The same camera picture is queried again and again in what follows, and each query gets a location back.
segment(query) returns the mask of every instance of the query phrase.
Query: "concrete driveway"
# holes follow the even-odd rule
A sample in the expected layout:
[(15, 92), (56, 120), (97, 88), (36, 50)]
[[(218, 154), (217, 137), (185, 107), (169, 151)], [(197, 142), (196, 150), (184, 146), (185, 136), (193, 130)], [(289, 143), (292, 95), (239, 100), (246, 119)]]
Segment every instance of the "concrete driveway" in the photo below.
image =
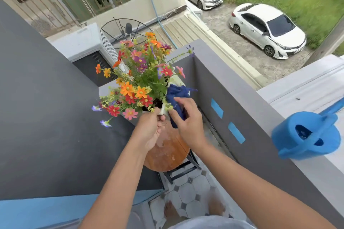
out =
[(269, 83), (299, 70), (303, 66), (311, 55), (311, 50), (307, 47), (289, 59), (278, 60), (266, 56), (263, 50), (243, 36), (236, 35), (227, 24), (235, 7), (234, 4), (222, 4), (212, 10), (203, 11), (203, 21), (217, 36), (263, 74)]

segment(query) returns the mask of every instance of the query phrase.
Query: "metal stool leg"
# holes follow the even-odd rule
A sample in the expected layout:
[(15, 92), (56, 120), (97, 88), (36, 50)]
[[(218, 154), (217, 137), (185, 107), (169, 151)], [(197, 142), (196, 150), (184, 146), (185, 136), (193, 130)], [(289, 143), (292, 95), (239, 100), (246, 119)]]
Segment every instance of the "metal stool leg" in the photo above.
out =
[(193, 159), (193, 157), (190, 155), (190, 153), (187, 155), (187, 160), (190, 161), (196, 168), (201, 170), (200, 165)]

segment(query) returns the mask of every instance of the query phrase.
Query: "finger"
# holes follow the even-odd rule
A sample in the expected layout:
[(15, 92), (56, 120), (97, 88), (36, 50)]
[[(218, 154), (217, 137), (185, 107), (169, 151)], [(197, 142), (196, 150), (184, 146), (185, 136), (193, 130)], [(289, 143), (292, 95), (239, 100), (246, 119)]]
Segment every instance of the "finger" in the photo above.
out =
[(178, 112), (176, 112), (176, 110), (172, 109), (169, 110), (169, 114), (171, 116), (171, 118), (174, 120), (174, 122), (177, 124), (177, 126), (182, 125), (182, 123), (184, 122), (183, 119), (179, 116)]

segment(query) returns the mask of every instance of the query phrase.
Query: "corrugated metal roof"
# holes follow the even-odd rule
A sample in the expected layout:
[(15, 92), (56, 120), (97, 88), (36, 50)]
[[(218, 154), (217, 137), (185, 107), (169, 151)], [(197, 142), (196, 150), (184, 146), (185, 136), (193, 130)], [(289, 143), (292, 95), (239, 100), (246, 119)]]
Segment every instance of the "corrugated metal roof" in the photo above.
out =
[[(224, 41), (215, 35), (203, 21), (190, 11), (185, 11), (164, 21), (163, 26), (178, 47), (202, 39), (213, 51), (252, 88), (258, 90), (267, 85), (267, 80)], [(157, 40), (173, 48), (171, 41), (159, 25), (152, 27)]]

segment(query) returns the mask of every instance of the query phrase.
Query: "roof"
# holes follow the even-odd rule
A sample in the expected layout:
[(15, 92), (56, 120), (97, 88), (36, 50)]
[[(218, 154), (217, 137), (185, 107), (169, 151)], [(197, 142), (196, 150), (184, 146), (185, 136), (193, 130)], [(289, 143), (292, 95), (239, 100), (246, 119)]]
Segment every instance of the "roof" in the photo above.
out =
[[(230, 68), (252, 88), (258, 90), (267, 85), (267, 79), (246, 62), (238, 53), (215, 35), (207, 25), (190, 11), (185, 11), (163, 22), (165, 30), (178, 47), (202, 39)], [(157, 40), (175, 47), (159, 25), (152, 27)]]
[(251, 13), (255, 15), (265, 22), (273, 20), (276, 17), (283, 14), (283, 12), (278, 10), (277, 8), (274, 8), (273, 6), (266, 5), (266, 4), (258, 4), (250, 8), (249, 10), (247, 10), (247, 13)]

